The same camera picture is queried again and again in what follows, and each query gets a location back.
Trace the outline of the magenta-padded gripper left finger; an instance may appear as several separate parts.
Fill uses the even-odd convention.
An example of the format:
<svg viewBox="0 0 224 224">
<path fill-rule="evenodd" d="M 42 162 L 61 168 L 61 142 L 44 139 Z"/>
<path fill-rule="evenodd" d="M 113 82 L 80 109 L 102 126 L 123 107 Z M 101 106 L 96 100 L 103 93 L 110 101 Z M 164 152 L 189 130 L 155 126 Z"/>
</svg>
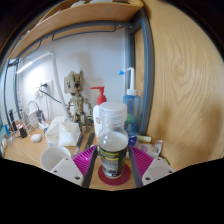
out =
<svg viewBox="0 0 224 224">
<path fill-rule="evenodd" d="M 93 145 L 73 158 L 64 157 L 50 172 L 76 185 L 88 188 L 97 155 L 97 146 Z"/>
</svg>

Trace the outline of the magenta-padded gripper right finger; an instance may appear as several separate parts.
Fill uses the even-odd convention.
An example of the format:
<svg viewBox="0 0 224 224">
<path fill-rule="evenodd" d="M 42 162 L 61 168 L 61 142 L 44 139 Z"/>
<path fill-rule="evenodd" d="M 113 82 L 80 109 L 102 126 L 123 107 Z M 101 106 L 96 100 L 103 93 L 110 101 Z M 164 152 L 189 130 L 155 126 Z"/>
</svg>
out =
<svg viewBox="0 0 224 224">
<path fill-rule="evenodd" d="M 130 146 L 128 151 L 137 188 L 148 185 L 174 172 L 161 157 L 153 158 L 133 146 Z"/>
</svg>

